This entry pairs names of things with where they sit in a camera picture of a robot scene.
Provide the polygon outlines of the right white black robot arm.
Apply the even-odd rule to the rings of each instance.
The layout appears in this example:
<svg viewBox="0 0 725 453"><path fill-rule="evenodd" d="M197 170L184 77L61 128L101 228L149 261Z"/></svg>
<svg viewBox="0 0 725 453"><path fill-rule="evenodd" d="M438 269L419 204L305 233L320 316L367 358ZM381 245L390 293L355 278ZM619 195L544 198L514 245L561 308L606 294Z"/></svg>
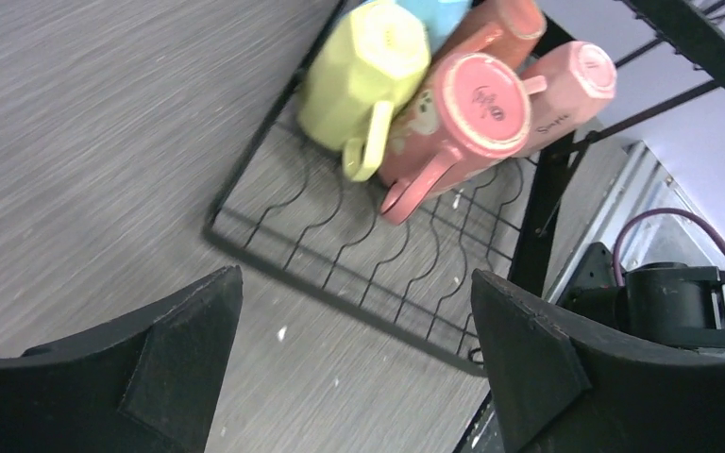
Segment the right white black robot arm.
<svg viewBox="0 0 725 453"><path fill-rule="evenodd" d="M611 251L592 243L557 303L642 340L725 356L725 269L716 266L653 262L617 283Z"/></svg>

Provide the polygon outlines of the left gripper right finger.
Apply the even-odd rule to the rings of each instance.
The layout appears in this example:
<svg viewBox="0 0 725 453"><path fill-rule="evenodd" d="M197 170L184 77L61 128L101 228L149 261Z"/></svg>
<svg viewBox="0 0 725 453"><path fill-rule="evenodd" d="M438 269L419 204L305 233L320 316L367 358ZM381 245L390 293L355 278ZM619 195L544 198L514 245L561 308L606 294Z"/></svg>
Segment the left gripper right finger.
<svg viewBox="0 0 725 453"><path fill-rule="evenodd" d="M508 452L725 452L725 359L635 338L493 273L471 308Z"/></svg>

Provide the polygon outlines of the lime green mug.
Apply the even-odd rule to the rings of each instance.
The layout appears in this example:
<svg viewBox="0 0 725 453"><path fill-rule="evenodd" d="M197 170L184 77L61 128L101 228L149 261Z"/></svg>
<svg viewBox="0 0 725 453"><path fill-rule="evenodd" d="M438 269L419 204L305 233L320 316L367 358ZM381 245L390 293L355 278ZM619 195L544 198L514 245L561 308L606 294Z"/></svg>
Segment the lime green mug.
<svg viewBox="0 0 725 453"><path fill-rule="evenodd" d="M296 121L314 142L341 154L347 179L366 181L429 64L423 23L394 1L367 1L338 21L310 66Z"/></svg>

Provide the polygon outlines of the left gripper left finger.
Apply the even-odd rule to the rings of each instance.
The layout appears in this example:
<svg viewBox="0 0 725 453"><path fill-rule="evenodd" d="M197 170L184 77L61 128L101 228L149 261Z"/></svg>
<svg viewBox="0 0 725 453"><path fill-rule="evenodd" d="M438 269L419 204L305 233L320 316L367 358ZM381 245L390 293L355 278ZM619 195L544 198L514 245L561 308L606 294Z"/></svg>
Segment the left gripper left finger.
<svg viewBox="0 0 725 453"><path fill-rule="evenodd" d="M0 452L201 452L243 305L237 266L0 358Z"/></svg>

